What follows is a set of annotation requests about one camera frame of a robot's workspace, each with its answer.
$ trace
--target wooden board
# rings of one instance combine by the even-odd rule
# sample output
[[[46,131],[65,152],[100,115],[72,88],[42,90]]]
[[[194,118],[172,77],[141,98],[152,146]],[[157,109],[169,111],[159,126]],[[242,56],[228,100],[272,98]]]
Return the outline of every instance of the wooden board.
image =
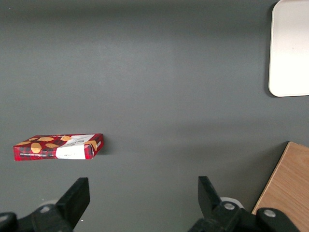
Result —
[[[253,214],[271,207],[284,212],[301,232],[309,231],[309,148],[289,142]]]

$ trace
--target red cookie box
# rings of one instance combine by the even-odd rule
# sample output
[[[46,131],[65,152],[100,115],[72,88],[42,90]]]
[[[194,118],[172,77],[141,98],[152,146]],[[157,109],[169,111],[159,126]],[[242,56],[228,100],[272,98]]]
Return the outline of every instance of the red cookie box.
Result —
[[[103,134],[36,135],[13,146],[13,151],[16,161],[90,160],[103,145]]]

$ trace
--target white plastic part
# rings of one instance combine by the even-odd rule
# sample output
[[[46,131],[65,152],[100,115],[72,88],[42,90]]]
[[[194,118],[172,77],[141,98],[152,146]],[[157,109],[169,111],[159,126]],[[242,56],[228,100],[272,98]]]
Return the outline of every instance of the white plastic part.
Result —
[[[244,208],[243,207],[243,205],[240,203],[240,201],[238,201],[238,200],[236,200],[236,199],[234,199],[234,198],[230,198],[230,197],[221,197],[220,198],[221,199],[221,201],[223,201],[223,202],[233,202],[233,203],[235,203],[236,205],[238,205],[240,208]]]
[[[272,12],[269,91],[309,95],[309,0],[281,0]]]

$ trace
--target white label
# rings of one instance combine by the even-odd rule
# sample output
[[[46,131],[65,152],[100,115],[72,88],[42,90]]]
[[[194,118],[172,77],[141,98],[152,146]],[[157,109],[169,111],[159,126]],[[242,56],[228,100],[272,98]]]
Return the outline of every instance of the white label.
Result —
[[[97,144],[97,148],[101,145],[101,141]]]
[[[94,134],[73,135],[69,141],[56,150],[58,159],[85,160],[84,143],[89,141]]]

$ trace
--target cookie illustration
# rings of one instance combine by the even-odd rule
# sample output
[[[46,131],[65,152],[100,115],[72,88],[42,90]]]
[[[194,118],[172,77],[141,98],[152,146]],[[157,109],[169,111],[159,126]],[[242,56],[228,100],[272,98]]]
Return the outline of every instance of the cookie illustration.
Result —
[[[38,139],[38,141],[42,141],[42,142],[49,142],[54,140],[54,138],[52,137],[41,137],[40,139]]]
[[[56,147],[59,147],[58,145],[56,144],[45,144],[47,147],[49,148],[56,148]]]
[[[41,145],[40,145],[39,143],[33,143],[33,144],[31,144],[31,151],[32,151],[33,153],[38,154],[38,153],[41,151],[41,149],[42,149],[42,147],[41,147]]]
[[[24,141],[24,142],[16,144],[16,146],[25,145],[25,144],[29,144],[29,143],[31,143],[31,142],[30,141]]]
[[[64,135],[64,136],[61,137],[60,140],[67,142],[67,141],[69,141],[70,139],[71,139],[70,136]]]
[[[91,144],[93,146],[93,148],[95,149],[95,151],[97,150],[97,142],[95,140],[90,140],[84,143],[85,145],[87,144]]]

